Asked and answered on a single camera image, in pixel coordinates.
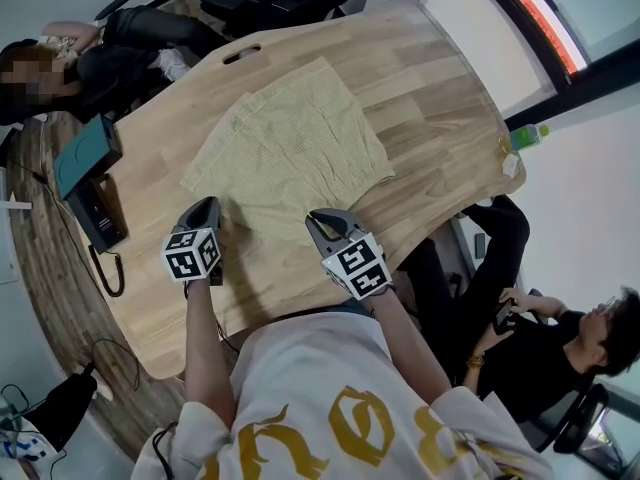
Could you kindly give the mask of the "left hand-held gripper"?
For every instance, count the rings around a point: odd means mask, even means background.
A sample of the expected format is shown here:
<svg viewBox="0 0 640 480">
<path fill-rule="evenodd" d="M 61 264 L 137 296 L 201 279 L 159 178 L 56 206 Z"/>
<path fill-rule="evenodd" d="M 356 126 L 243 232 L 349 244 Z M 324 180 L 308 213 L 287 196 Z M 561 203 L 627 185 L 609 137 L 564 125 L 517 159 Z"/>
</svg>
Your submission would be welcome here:
<svg viewBox="0 0 640 480">
<path fill-rule="evenodd" d="M 179 217 L 171 234 L 163 241 L 161 255 L 174 282 L 208 279 L 211 286 L 221 286 L 222 253 L 217 230 L 220 227 L 220 202 L 209 196 L 201 203 L 192 204 Z"/>
</svg>

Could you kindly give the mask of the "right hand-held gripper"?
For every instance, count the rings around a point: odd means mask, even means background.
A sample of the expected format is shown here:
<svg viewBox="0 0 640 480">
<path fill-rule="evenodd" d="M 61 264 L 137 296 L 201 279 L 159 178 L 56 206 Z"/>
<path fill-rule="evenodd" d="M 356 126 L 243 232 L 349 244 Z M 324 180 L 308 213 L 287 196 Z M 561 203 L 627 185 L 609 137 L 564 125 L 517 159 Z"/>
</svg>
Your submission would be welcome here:
<svg viewBox="0 0 640 480">
<path fill-rule="evenodd" d="M 323 256 L 321 265 L 331 279 L 362 301 L 391 285 L 382 248 L 350 211 L 323 209 L 322 226 L 312 210 L 305 226 Z"/>
</svg>

